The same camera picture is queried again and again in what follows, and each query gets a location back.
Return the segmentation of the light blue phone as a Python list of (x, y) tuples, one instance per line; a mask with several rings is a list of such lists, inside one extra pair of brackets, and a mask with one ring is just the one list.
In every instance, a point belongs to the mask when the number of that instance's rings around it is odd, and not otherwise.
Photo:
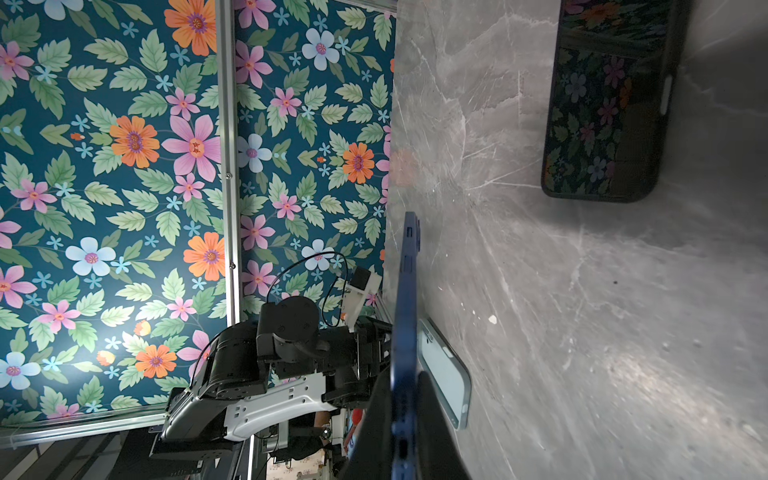
[(418, 356), (436, 389), (437, 398), (455, 430), (467, 428), (472, 396), (469, 371), (431, 318), (418, 326)]

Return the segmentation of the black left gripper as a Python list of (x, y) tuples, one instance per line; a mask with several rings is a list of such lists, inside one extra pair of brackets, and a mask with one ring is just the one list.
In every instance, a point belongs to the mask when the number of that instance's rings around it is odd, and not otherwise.
[(330, 343), (323, 401), (330, 405), (367, 405), (379, 375), (391, 362), (392, 325), (370, 316), (346, 326), (326, 329)]

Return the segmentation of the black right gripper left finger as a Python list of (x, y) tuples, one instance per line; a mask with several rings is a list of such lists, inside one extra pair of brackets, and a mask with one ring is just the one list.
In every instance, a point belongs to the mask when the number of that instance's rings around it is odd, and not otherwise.
[(390, 480), (393, 457), (390, 368), (378, 376), (361, 426), (339, 479)]

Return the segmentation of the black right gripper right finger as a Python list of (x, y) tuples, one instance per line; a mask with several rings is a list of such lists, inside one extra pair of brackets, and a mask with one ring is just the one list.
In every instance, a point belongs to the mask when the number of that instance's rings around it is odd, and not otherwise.
[(424, 480), (469, 480), (456, 447), (453, 430), (426, 371), (418, 375), (416, 456), (417, 478)]

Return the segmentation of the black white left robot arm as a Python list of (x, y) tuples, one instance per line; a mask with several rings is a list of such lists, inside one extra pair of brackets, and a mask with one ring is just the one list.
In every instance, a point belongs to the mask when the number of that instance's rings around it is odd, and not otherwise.
[(151, 458), (212, 459), (295, 418), (366, 407), (390, 361), (392, 326), (363, 317), (352, 328), (321, 328), (320, 314), (314, 301), (294, 296), (223, 330), (190, 386), (172, 390)]

